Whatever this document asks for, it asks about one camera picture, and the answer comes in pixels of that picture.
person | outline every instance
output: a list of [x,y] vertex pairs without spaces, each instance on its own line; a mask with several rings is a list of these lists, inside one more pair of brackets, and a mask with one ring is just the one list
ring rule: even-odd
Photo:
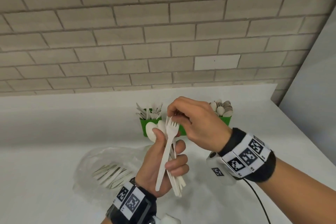
[[[232,135],[232,129],[218,118],[207,102],[179,97],[168,106],[167,115],[184,127],[188,139],[206,150],[220,152]],[[165,138],[160,130],[153,131],[157,140],[148,150],[135,182],[155,197],[161,197],[172,187],[165,176],[160,191],[155,191]],[[180,154],[185,148],[185,143],[179,140],[176,152]],[[173,176],[186,174],[189,171],[187,156],[179,155],[165,167]],[[336,191],[278,158],[271,177],[257,184],[294,224],[336,223]],[[102,224],[111,224],[111,221],[105,218]]]

hand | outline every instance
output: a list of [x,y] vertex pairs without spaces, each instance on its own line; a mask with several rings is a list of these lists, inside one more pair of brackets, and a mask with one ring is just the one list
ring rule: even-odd
[[[175,115],[176,111],[184,115]],[[183,126],[189,140],[206,150],[220,152],[232,134],[207,102],[179,97],[168,106],[167,115]]]
[[[156,141],[151,148],[149,148],[143,164],[135,177],[135,183],[152,193],[155,197],[162,197],[172,188],[166,172],[160,190],[155,191],[156,180],[158,178],[159,168],[167,141],[161,130],[154,128],[153,132],[156,135]],[[177,141],[175,149],[177,154],[181,154],[186,149],[185,142],[182,140]],[[189,171],[187,161],[187,155],[178,155],[176,159],[168,161],[165,167],[173,176],[181,176]]]

tile wall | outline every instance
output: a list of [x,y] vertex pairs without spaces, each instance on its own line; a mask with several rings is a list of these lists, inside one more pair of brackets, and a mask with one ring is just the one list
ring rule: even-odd
[[278,83],[335,0],[0,0],[0,96]]

forearm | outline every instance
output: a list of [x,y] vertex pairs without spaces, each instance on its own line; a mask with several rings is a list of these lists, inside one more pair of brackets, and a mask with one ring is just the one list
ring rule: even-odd
[[336,191],[280,159],[258,185],[294,224],[335,223]]
[[101,224],[113,224],[113,223],[111,222],[111,220],[105,217],[105,219],[102,221]]

person's right hand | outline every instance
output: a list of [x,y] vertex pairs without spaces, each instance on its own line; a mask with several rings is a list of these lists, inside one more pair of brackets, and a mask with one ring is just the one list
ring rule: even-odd
[[[176,115],[177,111],[185,116]],[[183,126],[189,140],[206,150],[220,152],[232,134],[207,102],[179,97],[168,106],[167,115]]]

